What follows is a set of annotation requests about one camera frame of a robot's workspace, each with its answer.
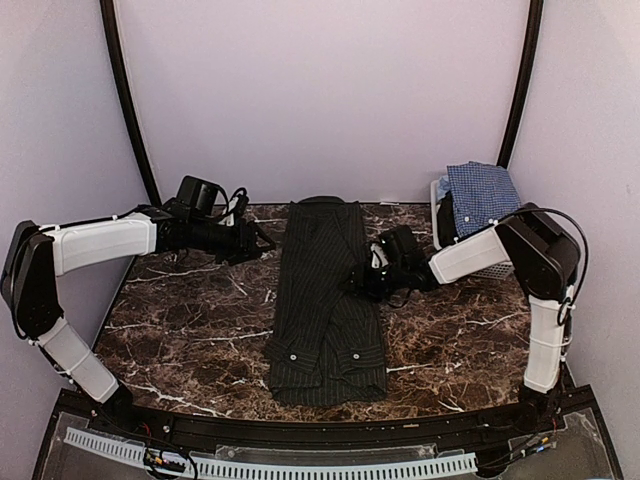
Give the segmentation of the white perforated plastic basket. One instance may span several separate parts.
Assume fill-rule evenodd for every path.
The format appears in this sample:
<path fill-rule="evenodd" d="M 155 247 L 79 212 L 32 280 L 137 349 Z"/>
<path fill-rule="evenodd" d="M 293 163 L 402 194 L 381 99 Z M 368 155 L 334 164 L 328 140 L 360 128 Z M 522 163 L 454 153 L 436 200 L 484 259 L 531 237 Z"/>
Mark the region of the white perforated plastic basket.
<path fill-rule="evenodd" d="M 441 245 L 437 220 L 440 209 L 438 184 L 439 181 L 434 180 L 430 185 L 432 239 L 437 252 L 431 257 L 429 266 L 435 278 L 440 284 L 453 283 L 469 275 L 505 279 L 513 272 L 513 264 L 495 231 L 497 221 L 453 245 Z"/>

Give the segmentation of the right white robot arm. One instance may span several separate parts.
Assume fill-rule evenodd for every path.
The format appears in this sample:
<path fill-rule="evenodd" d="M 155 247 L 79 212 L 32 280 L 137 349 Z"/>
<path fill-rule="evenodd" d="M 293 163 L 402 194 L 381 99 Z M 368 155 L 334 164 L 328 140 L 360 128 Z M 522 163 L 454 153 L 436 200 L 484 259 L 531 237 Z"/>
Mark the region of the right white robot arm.
<path fill-rule="evenodd" d="M 530 306 L 523 383 L 546 394 L 556 385 L 571 340 L 571 316 L 586 276 L 588 247 L 556 222 L 559 211 L 527 203 L 432 255 L 410 227 L 379 235 L 368 260 L 353 267 L 342 290 L 387 302 L 399 290 L 427 293 L 509 263 Z"/>

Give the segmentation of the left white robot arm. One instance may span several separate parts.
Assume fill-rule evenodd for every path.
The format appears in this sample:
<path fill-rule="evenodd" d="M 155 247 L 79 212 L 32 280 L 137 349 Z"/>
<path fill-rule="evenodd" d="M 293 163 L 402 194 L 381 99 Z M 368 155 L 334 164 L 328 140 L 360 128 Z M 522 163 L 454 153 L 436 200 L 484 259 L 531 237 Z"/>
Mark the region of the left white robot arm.
<path fill-rule="evenodd" d="M 1 297 L 16 336 L 103 405 L 101 417 L 117 434 L 134 435 L 140 412 L 119 398 L 127 388 L 90 345 L 97 321 L 71 317 L 104 311 L 117 277 L 135 257 L 199 250 L 234 265 L 274 250 L 275 241 L 242 210 L 236 201 L 215 215 L 206 204 L 173 198 L 160 207 L 140 205 L 124 215 L 67 225 L 21 222 L 1 274 Z"/>

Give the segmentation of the black pinstriped long sleeve shirt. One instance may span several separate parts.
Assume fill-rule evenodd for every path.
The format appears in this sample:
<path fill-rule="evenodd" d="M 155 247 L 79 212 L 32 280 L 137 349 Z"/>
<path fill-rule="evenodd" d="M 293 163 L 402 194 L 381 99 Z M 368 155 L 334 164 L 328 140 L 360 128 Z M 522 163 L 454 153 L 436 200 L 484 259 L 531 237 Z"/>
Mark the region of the black pinstriped long sleeve shirt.
<path fill-rule="evenodd" d="M 264 349 L 278 403 L 328 407 L 385 398 L 379 307 L 341 286 L 365 261 L 365 246 L 358 203 L 316 196 L 290 204 Z"/>

